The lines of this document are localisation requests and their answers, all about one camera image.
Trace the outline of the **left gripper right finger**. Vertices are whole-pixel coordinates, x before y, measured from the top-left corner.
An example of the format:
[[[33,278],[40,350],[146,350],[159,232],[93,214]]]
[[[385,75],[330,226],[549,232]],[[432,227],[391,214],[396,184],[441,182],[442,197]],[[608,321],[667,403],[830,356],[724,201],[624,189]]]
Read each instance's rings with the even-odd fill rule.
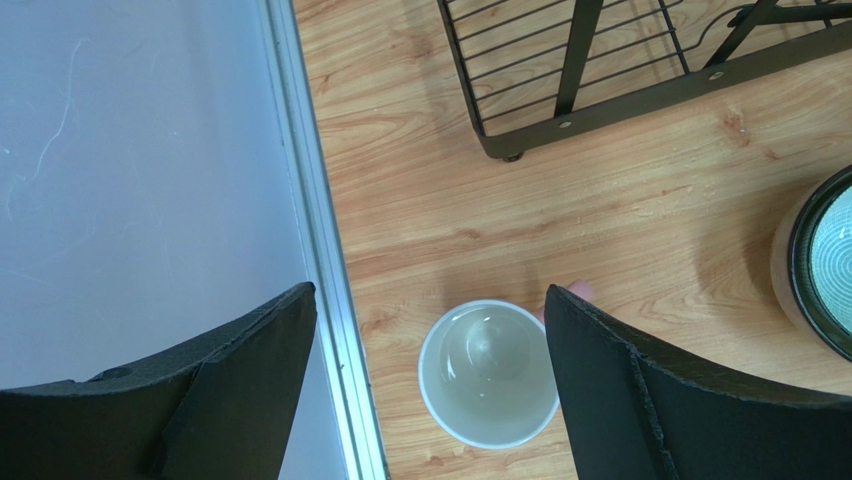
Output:
[[[851,400],[706,360],[551,286],[545,330],[581,479],[847,479]]]

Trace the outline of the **beige brown bowl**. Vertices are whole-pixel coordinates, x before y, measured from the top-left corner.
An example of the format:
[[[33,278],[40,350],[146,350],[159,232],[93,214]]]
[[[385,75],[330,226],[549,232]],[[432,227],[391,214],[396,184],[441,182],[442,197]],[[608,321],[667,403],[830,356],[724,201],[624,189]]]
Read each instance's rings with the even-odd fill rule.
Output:
[[[840,357],[851,359],[851,332],[832,319],[818,297],[811,275],[811,247],[817,224],[829,204],[851,188],[851,167],[816,184],[784,216],[771,247],[772,287],[785,315]]]

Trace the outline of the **pink mug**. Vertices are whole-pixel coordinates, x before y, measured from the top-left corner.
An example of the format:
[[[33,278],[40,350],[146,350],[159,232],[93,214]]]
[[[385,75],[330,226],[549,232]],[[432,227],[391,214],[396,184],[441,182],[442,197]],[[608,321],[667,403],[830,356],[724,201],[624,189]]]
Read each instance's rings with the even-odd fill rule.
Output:
[[[417,371],[430,415],[468,446],[520,446],[559,408],[542,309],[498,299],[457,305],[426,335]]]

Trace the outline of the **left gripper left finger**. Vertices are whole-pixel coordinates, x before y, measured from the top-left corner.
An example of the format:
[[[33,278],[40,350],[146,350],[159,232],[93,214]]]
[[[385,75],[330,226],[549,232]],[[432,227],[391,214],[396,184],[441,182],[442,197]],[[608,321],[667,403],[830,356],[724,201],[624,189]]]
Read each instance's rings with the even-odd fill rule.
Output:
[[[317,321],[294,285],[244,316],[76,382],[1,393],[5,479],[274,479]]]

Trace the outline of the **light green bowl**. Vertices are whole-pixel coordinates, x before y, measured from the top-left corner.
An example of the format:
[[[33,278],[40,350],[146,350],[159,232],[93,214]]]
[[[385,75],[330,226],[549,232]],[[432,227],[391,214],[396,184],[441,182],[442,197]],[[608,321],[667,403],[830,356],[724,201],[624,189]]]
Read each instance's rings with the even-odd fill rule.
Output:
[[[851,332],[851,188],[839,194],[820,218],[810,259],[818,297],[832,319]]]

